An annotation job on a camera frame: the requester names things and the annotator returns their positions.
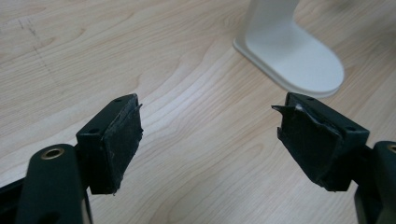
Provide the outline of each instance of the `white stand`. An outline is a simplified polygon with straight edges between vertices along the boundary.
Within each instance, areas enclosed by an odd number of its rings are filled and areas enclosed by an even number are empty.
[[[251,0],[234,47],[287,91],[334,94],[344,79],[337,56],[293,20],[299,0]]]

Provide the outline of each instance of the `wood grain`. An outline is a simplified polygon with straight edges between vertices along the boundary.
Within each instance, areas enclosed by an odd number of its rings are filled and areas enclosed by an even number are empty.
[[[1,1],[0,186],[39,149],[75,144],[136,92],[141,146],[95,223],[357,223],[353,184],[312,184],[276,138],[286,91],[233,49],[247,0]],[[340,57],[322,102],[396,141],[396,2],[302,0],[295,19]]]

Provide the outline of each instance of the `light wood surface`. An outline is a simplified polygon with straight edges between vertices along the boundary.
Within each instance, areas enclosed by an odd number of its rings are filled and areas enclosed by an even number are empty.
[[[136,92],[141,146],[95,223],[357,223],[353,184],[311,183],[276,138],[286,92],[233,49],[248,0],[0,2],[0,185],[109,101]],[[299,24],[340,57],[322,102],[396,141],[396,2],[302,0]]]

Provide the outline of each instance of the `metal screw hole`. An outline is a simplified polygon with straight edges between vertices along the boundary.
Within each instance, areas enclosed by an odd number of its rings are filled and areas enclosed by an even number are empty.
[[[61,147],[51,148],[41,154],[42,160],[52,160],[58,158],[64,154],[64,149]]]

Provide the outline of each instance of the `white plastic base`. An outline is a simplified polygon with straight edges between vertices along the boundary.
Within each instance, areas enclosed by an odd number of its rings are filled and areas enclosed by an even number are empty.
[[[293,20],[298,0],[251,0],[234,47],[287,91],[321,98],[344,80],[337,56]]]

